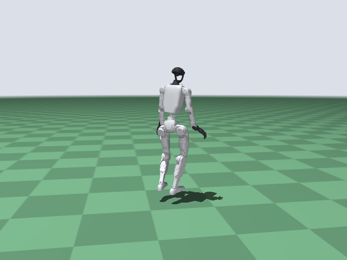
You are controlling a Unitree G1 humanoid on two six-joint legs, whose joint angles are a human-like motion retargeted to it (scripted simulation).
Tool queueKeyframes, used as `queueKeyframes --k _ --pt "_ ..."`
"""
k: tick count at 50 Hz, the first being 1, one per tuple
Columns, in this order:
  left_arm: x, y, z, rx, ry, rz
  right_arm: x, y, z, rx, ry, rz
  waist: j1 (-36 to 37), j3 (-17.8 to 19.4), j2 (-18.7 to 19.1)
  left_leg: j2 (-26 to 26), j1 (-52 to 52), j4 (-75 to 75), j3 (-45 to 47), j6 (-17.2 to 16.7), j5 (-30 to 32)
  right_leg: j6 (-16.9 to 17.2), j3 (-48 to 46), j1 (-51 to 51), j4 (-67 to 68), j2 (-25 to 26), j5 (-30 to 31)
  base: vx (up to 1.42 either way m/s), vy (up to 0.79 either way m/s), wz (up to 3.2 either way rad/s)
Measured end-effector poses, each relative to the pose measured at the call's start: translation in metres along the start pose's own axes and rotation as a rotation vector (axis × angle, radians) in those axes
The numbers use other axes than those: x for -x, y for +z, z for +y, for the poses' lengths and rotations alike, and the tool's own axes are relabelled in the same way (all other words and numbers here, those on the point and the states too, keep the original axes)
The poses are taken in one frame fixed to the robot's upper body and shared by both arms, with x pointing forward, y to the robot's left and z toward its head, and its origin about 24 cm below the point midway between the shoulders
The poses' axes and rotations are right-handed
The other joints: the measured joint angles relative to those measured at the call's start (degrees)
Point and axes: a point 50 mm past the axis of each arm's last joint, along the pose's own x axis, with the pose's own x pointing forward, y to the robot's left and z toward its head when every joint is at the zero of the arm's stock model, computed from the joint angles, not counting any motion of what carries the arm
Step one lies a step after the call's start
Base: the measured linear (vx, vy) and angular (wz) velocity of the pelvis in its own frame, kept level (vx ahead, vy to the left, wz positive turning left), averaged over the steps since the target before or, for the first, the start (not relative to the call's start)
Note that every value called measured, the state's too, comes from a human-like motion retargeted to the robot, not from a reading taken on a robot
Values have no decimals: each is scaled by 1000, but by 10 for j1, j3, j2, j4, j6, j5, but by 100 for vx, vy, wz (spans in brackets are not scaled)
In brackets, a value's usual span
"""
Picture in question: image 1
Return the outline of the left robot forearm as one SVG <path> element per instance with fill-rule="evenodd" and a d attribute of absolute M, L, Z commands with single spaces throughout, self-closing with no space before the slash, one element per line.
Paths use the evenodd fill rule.
<path fill-rule="evenodd" d="M 164 113 L 165 113 L 165 111 L 160 109 L 160 108 L 158 108 L 158 113 L 159 113 L 160 125 L 164 125 L 164 120 L 165 120 Z"/>

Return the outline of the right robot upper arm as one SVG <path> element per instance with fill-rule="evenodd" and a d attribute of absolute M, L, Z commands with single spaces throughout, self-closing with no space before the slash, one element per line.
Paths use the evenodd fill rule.
<path fill-rule="evenodd" d="M 191 113 L 191 93 L 192 93 L 191 89 L 182 87 L 182 93 L 185 95 L 185 104 L 186 104 L 185 111 L 187 113 Z"/>

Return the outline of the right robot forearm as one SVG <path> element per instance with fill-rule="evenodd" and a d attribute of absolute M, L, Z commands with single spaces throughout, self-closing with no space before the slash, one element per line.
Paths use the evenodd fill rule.
<path fill-rule="evenodd" d="M 196 121 L 195 121 L 195 117 L 194 117 L 194 109 L 193 107 L 191 106 L 191 113 L 188 114 L 188 117 L 189 117 L 189 121 L 190 121 L 190 124 L 191 124 L 191 129 L 192 129 L 192 126 L 195 126 L 197 127 L 196 125 Z"/>

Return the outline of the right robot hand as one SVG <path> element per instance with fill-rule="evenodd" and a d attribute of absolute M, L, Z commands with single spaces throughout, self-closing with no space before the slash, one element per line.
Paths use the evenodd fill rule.
<path fill-rule="evenodd" d="M 194 129 L 195 131 L 196 130 L 199 131 L 204 136 L 204 139 L 207 137 L 206 132 L 203 129 L 199 128 L 198 126 L 197 127 L 192 126 L 192 129 Z"/>

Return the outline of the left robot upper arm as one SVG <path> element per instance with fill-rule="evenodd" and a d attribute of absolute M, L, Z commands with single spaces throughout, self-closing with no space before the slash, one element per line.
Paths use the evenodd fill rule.
<path fill-rule="evenodd" d="M 164 110 L 164 107 L 163 107 L 164 90 L 165 90 L 165 86 L 160 87 L 159 108 L 162 110 Z"/>

